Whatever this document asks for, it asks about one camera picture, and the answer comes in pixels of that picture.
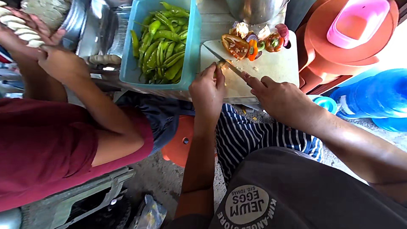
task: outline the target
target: cutting board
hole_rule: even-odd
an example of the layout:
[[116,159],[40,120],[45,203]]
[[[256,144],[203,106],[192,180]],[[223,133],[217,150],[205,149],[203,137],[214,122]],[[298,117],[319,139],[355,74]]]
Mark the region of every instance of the cutting board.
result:
[[[239,70],[246,71],[253,77],[261,79],[267,75],[276,82],[289,82],[299,87],[297,39],[293,31],[289,31],[289,40],[291,43],[289,49],[283,47],[282,50],[276,53],[269,53],[263,50],[262,55],[254,61],[250,61],[248,58],[238,61],[226,51],[221,40],[206,41],[204,45],[211,48],[221,57],[232,60]],[[219,61],[204,45],[201,47],[201,71],[211,63]],[[250,93],[251,88],[232,70],[224,70],[223,74],[226,77],[227,93],[225,98],[253,96]]]

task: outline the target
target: gray t-shirt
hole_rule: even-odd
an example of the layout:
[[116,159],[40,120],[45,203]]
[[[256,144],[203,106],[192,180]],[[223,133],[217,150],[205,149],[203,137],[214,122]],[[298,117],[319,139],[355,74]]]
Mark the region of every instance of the gray t-shirt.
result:
[[299,154],[281,147],[252,152],[212,219],[188,215],[167,229],[407,228],[407,205]]

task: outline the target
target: maroon shirt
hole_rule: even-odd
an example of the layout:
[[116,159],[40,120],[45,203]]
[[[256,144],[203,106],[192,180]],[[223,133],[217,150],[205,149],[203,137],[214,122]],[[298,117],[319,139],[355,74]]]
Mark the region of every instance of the maroon shirt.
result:
[[126,113],[144,139],[138,151],[91,167],[97,125],[83,107],[33,99],[0,99],[0,211],[40,200],[135,163],[153,148],[146,117]]

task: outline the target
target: striped shorts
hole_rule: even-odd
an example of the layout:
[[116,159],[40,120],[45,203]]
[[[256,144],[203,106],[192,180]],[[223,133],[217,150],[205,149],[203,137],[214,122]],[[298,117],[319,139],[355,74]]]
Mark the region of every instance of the striped shorts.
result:
[[239,163],[251,152],[269,146],[291,148],[323,161],[322,142],[318,138],[282,123],[253,123],[224,104],[216,127],[216,150],[225,184]]

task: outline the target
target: kitchen knife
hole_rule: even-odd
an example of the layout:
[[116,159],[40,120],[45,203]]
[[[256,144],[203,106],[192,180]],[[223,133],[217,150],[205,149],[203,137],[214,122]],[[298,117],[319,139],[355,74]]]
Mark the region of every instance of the kitchen knife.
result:
[[210,48],[209,48],[208,46],[206,46],[205,44],[204,44],[204,46],[205,46],[213,55],[215,55],[216,58],[218,58],[218,59],[221,60],[221,61],[226,62],[226,64],[228,65],[228,67],[229,67],[234,73],[236,73],[238,76],[240,76],[240,78],[244,79],[244,78],[242,77],[242,72],[239,71],[235,66],[233,66],[233,64],[231,64],[229,60],[225,60],[223,57],[221,57],[219,54],[217,54],[216,52],[214,52],[212,49],[210,49]]

